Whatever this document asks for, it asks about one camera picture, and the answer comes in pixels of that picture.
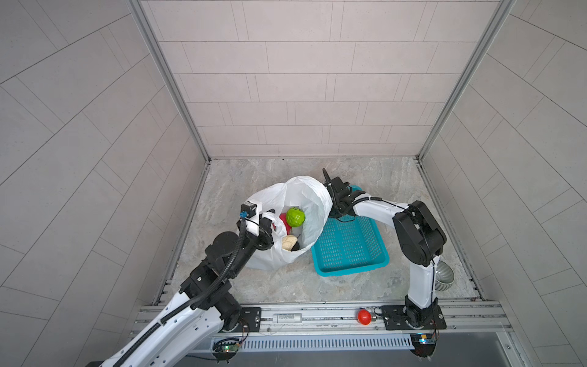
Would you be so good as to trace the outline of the cream custard apple fruit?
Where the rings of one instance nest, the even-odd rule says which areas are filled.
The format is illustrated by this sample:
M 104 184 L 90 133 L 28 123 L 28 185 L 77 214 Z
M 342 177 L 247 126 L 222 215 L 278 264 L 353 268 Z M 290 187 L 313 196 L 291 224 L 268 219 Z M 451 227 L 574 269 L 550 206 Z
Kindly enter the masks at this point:
M 286 235 L 282 239 L 282 249 L 284 251 L 293 252 L 296 250 L 296 245 L 298 244 L 298 238 L 295 235 Z

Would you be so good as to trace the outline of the pink dragon fruit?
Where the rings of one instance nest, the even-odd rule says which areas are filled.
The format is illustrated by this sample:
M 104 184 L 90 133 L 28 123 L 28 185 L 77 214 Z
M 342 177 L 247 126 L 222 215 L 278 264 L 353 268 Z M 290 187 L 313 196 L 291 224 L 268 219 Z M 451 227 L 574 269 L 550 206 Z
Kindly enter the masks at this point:
M 291 231 L 292 231 L 292 227 L 290 226 L 289 222 L 287 221 L 287 214 L 286 213 L 281 213 L 279 217 L 280 217 L 281 221 L 285 225 L 287 235 L 290 235 L 291 234 Z

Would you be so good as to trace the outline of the bright green apple fruit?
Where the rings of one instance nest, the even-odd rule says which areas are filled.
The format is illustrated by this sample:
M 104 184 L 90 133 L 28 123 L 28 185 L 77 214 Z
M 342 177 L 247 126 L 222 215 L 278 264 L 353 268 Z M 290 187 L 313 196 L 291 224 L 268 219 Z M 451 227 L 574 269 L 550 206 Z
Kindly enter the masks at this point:
M 292 228 L 301 227 L 306 220 L 305 212 L 302 211 L 302 209 L 297 208 L 297 207 L 291 207 L 286 212 L 286 214 L 287 214 L 287 221 L 289 222 L 289 224 Z

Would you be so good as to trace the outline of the white plastic bag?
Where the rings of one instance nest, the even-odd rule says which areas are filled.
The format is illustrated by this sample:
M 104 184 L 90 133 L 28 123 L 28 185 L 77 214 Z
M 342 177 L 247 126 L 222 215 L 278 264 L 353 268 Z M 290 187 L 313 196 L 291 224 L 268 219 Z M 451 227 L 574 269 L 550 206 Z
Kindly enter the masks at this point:
M 257 237 L 268 236 L 260 243 L 247 266 L 275 271 L 294 263 L 316 243 L 327 222 L 333 201 L 323 183 L 308 176 L 298 176 L 267 187 L 249 197 L 255 207 L 247 221 L 247 231 Z

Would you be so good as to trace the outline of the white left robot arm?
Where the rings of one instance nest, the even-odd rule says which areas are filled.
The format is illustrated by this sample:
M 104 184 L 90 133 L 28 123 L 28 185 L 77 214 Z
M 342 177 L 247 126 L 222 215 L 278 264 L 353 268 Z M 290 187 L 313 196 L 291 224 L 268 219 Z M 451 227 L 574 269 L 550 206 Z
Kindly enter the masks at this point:
M 173 366 L 208 337 L 237 327 L 242 306 L 229 292 L 230 281 L 255 252 L 273 247 L 275 225 L 281 221 L 273 209 L 263 213 L 251 203 L 241 209 L 237 232 L 222 232 L 213 240 L 204 260 L 150 324 L 92 366 Z

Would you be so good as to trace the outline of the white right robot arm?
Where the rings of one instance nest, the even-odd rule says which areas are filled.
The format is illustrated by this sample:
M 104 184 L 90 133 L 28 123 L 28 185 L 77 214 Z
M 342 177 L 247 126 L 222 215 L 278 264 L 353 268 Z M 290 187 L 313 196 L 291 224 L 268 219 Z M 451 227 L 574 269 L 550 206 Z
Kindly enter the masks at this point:
M 408 293 L 400 309 L 403 323 L 414 330 L 446 329 L 435 282 L 447 237 L 428 206 L 420 200 L 393 203 L 355 190 L 340 177 L 331 178 L 327 170 L 323 175 L 333 203 L 331 218 L 365 217 L 394 229 L 400 249 L 410 262 Z

